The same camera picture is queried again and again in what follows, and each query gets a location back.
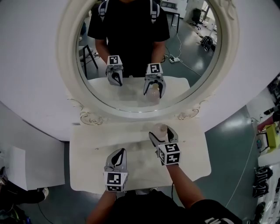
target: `mirror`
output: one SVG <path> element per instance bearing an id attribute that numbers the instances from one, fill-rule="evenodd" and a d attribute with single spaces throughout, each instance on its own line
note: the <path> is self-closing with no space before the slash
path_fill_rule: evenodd
<path id="1" fill-rule="evenodd" d="M 214 68 L 221 41 L 215 18 L 204 0 L 95 2 L 77 37 L 80 75 L 113 108 L 170 107 L 195 92 Z"/>

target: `black office chair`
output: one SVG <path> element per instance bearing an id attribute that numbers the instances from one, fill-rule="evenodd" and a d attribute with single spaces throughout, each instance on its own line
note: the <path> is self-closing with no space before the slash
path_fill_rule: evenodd
<path id="1" fill-rule="evenodd" d="M 191 26 L 197 27 L 198 30 L 201 28 L 198 26 L 198 24 L 202 25 L 203 23 L 200 22 L 200 16 L 201 16 L 201 10 L 200 9 L 194 9 L 192 14 L 192 21 Z"/>

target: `black bag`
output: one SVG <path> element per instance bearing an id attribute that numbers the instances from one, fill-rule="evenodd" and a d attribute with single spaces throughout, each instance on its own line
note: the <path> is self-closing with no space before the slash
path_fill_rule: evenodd
<path id="1" fill-rule="evenodd" d="M 209 36 L 205 36 L 202 38 L 200 44 L 204 48 L 205 51 L 209 51 L 213 45 L 213 40 Z"/>

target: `ornate mirror frame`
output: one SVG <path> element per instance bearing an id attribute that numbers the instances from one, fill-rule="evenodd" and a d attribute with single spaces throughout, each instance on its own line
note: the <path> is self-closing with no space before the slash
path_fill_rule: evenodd
<path id="1" fill-rule="evenodd" d="M 141 111 L 119 105 L 104 103 L 102 96 L 81 76 L 82 67 L 77 63 L 77 37 L 86 13 L 96 0 L 70 0 L 58 30 L 56 56 L 61 77 L 70 92 L 71 100 L 81 106 L 81 121 L 86 124 L 99 125 L 102 118 L 113 120 L 141 121 L 162 119 L 181 112 L 191 114 L 179 115 L 179 119 L 193 117 L 197 114 L 194 105 L 202 102 L 218 87 L 233 64 L 239 44 L 239 23 L 233 0 L 207 0 L 213 9 L 217 22 L 218 43 L 214 56 L 203 76 L 184 94 L 175 98 L 165 108 L 145 107 Z"/>

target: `clear bottle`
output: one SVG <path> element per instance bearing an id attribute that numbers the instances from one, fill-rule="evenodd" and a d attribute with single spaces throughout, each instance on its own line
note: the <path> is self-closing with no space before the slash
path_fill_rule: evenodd
<path id="1" fill-rule="evenodd" d="M 152 128 L 152 133 L 161 141 L 168 141 L 167 138 L 167 125 L 163 123 L 157 123 Z"/>
<path id="2" fill-rule="evenodd" d="M 147 98 L 150 102 L 158 102 L 160 97 L 159 89 L 158 89 L 158 84 L 155 83 L 153 84 L 152 88 L 149 88 L 147 90 Z"/>

